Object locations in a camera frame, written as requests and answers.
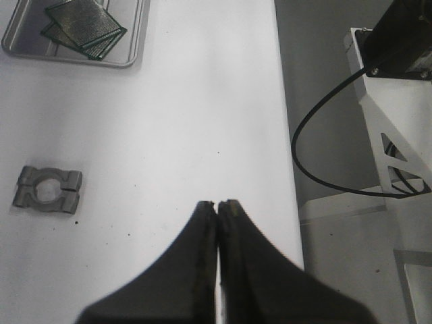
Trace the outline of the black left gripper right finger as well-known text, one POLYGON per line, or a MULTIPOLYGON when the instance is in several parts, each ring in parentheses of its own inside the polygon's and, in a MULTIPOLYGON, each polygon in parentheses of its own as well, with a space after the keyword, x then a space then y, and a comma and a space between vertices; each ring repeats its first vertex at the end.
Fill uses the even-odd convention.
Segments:
POLYGON ((218 215, 227 323, 374 323, 367 307, 280 253, 238 201, 219 203, 218 215))

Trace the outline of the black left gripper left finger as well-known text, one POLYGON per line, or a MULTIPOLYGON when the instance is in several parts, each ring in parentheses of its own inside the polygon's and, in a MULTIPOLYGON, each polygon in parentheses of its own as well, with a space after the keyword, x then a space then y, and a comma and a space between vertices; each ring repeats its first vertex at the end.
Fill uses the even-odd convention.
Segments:
POLYGON ((87 306, 78 323, 215 323, 216 212, 201 201, 170 247, 143 273, 87 306))

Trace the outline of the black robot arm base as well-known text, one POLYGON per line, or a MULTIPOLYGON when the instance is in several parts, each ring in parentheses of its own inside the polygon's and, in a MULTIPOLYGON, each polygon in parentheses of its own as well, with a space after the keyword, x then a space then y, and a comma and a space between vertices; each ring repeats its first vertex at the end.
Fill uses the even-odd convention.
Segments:
POLYGON ((392 1, 360 46, 382 78, 431 79, 431 2, 392 1))

